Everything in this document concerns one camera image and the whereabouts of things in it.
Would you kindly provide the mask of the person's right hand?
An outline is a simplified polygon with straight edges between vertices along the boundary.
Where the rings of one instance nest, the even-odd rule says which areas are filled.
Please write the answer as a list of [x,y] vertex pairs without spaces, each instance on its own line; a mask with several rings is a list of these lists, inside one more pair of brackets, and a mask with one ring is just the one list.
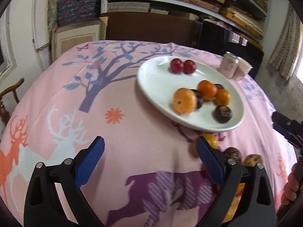
[[288,205],[291,201],[296,200],[296,192],[299,190],[299,183],[295,178],[295,173],[297,170],[297,164],[292,167],[291,173],[288,177],[288,182],[283,188],[283,194],[281,197],[281,204]]

